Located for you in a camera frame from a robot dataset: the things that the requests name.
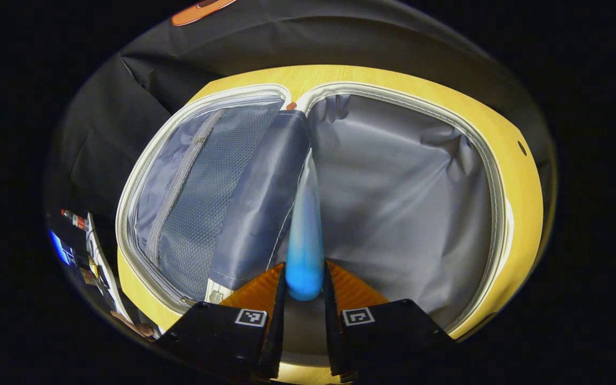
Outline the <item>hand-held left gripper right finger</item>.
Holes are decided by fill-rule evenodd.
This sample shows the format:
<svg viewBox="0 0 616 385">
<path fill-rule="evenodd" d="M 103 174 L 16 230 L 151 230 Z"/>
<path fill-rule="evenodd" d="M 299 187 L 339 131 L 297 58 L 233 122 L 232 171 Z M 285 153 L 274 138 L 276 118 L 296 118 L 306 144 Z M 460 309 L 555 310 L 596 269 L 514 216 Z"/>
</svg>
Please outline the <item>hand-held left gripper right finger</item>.
<svg viewBox="0 0 616 385">
<path fill-rule="evenodd" d="M 324 291 L 330 370 L 342 382 L 416 382 L 454 348 L 412 299 L 388 300 L 332 261 Z"/>
</svg>

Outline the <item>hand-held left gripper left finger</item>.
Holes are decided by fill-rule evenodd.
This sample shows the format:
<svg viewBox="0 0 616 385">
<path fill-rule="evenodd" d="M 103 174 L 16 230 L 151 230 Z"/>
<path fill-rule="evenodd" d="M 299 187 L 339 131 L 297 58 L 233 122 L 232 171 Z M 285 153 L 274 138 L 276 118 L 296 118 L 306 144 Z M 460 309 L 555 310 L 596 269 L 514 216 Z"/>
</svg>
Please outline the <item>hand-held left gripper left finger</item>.
<svg viewBox="0 0 616 385">
<path fill-rule="evenodd" d="M 220 304 L 196 302 L 159 339 L 159 347 L 228 382 L 269 382 L 279 375 L 286 292 L 280 263 Z"/>
</svg>

